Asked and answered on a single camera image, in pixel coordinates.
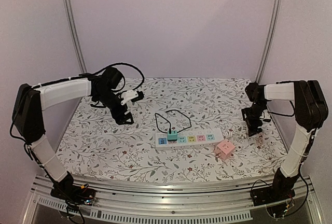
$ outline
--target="floral tablecloth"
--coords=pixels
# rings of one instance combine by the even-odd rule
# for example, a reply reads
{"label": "floral tablecloth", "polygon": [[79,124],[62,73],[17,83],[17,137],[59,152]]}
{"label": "floral tablecloth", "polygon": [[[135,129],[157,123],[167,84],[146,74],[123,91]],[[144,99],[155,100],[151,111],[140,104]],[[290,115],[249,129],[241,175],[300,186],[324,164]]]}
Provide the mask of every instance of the floral tablecloth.
{"label": "floral tablecloth", "polygon": [[[139,79],[127,79],[128,89]],[[216,181],[272,174],[286,150],[273,122],[263,125],[261,137],[247,137],[241,108],[250,106],[245,79],[151,78],[142,86],[143,100],[130,103],[132,125],[116,125],[107,108],[92,108],[83,98],[62,138],[57,156],[77,175],[130,181],[176,183]],[[158,151],[155,112],[178,109],[191,118],[193,129],[233,130],[236,146],[226,161],[214,147]],[[169,116],[178,128],[188,120]],[[160,122],[164,129],[167,125]]]}

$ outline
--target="extension socket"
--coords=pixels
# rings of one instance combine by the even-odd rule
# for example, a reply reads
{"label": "extension socket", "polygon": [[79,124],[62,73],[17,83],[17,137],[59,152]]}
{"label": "extension socket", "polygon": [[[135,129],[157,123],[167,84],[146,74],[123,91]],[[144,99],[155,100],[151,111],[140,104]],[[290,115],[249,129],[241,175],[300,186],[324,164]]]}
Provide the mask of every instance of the extension socket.
{"label": "extension socket", "polygon": [[176,141],[168,141],[167,134],[156,133],[156,149],[186,149],[215,146],[224,139],[220,129],[193,130],[178,133]]}

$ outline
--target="teal plug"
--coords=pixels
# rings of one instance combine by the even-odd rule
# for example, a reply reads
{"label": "teal plug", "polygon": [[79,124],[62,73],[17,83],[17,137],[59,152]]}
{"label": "teal plug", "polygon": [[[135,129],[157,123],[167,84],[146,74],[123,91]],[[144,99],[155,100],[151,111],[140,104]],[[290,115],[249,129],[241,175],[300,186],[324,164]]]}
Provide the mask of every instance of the teal plug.
{"label": "teal plug", "polygon": [[171,129],[167,132],[167,140],[168,141],[177,141],[177,131],[171,131]]}

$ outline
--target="pink block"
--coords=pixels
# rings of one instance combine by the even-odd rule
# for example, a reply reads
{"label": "pink block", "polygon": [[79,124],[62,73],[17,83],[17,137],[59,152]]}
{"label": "pink block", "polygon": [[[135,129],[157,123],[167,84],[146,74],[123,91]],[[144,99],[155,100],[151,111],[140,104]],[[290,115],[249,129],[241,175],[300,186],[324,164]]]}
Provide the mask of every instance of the pink block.
{"label": "pink block", "polygon": [[216,156],[226,160],[232,155],[232,152],[235,150],[234,144],[232,144],[228,139],[221,141],[216,148],[214,149],[214,153]]}

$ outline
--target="white wall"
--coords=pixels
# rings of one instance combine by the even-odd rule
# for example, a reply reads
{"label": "white wall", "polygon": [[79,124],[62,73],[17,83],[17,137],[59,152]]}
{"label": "white wall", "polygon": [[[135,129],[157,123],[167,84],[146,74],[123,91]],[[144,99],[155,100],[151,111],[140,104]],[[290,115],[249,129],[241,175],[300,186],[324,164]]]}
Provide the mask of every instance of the white wall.
{"label": "white wall", "polygon": [[273,0],[72,0],[72,5],[90,72],[123,61],[147,77],[254,79]]}
{"label": "white wall", "polygon": [[[262,83],[281,80],[320,82],[325,100],[332,110],[332,0],[282,0],[271,53]],[[282,113],[292,111],[289,103],[269,103]],[[290,144],[294,119],[278,117]],[[332,116],[325,121],[305,163],[326,223],[332,223]]]}
{"label": "white wall", "polygon": [[[17,224],[36,173],[41,171],[9,137],[19,85],[46,82],[79,73],[62,0],[0,0],[0,222]],[[76,102],[45,112],[53,146]]]}

